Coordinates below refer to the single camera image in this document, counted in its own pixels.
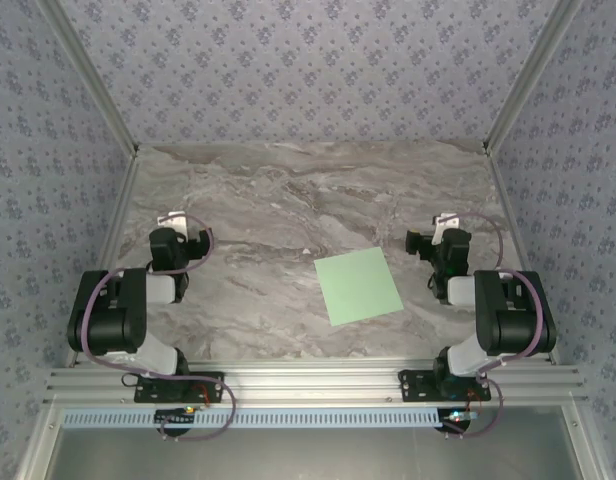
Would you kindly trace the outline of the aluminium crossbar rail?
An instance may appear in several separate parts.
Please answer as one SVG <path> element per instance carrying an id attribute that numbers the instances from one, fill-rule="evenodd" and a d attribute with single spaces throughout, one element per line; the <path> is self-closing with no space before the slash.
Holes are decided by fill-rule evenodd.
<path id="1" fill-rule="evenodd" d="M 243 407 L 365 407 L 401 403 L 398 374 L 428 370 L 430 360 L 399 357 L 198 361 L 195 371 L 221 371 Z M 513 362 L 489 373 L 509 406 L 584 402 L 589 393 L 579 369 L 547 358 Z M 132 390 L 121 374 L 89 362 L 52 370 L 44 403 L 128 406 Z"/>

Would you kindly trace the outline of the light green paper sheet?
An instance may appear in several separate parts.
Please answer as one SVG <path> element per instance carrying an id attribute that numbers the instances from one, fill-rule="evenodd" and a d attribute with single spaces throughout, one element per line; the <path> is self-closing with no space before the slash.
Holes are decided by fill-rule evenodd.
<path id="1" fill-rule="evenodd" d="M 404 309 L 380 247 L 318 259 L 314 265 L 332 326 Z"/>

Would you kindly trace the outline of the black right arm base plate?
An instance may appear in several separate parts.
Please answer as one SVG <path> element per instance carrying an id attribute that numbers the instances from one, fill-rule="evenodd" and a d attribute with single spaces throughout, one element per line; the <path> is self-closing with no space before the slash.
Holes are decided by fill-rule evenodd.
<path id="1" fill-rule="evenodd" d="M 491 392 L 474 378 L 433 370 L 402 370 L 397 374 L 404 402 L 490 401 Z"/>

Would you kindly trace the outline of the aluminium side rail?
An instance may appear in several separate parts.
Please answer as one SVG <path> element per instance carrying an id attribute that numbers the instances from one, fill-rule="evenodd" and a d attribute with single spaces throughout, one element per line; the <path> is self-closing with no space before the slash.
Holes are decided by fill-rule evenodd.
<path id="1" fill-rule="evenodd" d="M 116 265 L 139 168 L 137 161 L 138 152 L 139 150 L 136 149 L 129 157 L 128 165 L 124 171 L 121 186 L 113 205 L 112 216 L 110 217 L 94 267 L 95 270 L 111 270 Z"/>
<path id="2" fill-rule="evenodd" d="M 499 166 L 493 154 L 487 154 L 489 161 L 489 167 L 493 177 L 493 182 L 499 196 L 499 202 L 502 206 L 504 216 L 508 225 L 514 249 L 518 258 L 518 263 L 522 270 L 532 270 L 530 260 L 528 257 L 527 248 L 524 245 L 520 228 L 517 224 L 517 217 L 514 213 L 508 192 L 506 190 L 502 174 L 499 170 Z"/>

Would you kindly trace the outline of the grey steel panel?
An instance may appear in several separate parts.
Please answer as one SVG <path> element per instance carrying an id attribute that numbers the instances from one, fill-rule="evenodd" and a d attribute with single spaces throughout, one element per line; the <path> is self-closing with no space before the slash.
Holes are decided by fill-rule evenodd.
<path id="1" fill-rule="evenodd" d="M 564 439 L 432 429 L 233 430 L 164 442 L 152 430 L 65 430 L 46 480 L 582 480 Z"/>

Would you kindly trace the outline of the aluminium upright post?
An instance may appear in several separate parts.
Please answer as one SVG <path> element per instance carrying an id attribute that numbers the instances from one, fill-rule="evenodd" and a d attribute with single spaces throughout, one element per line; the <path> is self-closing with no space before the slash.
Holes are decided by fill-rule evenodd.
<path id="1" fill-rule="evenodd" d="M 115 105 L 103 78 L 73 27 L 59 0 L 36 0 L 38 7 L 66 52 L 83 85 L 92 97 L 115 140 L 127 156 L 132 157 L 136 145 L 120 111 Z"/>
<path id="2" fill-rule="evenodd" d="M 584 0 L 556 0 L 484 140 L 492 157 L 513 127 Z"/>

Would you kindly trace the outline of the small black circuit board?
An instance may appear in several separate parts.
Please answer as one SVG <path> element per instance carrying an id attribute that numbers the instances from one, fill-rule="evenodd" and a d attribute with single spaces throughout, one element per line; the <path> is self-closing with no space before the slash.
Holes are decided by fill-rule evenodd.
<path id="1" fill-rule="evenodd" d="M 157 409 L 153 415 L 153 423 L 166 428 L 175 428 L 182 425 L 192 425 L 196 412 L 188 407 Z"/>
<path id="2" fill-rule="evenodd" d="M 465 434 L 471 423 L 480 416 L 478 411 L 459 408 L 438 409 L 437 413 L 440 426 L 436 430 L 449 435 Z"/>

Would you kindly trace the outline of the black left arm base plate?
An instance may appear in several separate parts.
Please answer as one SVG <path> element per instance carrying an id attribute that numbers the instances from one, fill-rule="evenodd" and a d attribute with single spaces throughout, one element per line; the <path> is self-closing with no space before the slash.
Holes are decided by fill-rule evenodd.
<path id="1" fill-rule="evenodd" d="M 164 380 L 139 376 L 134 384 L 134 402 L 147 403 L 220 403 L 223 387 L 208 380 Z"/>

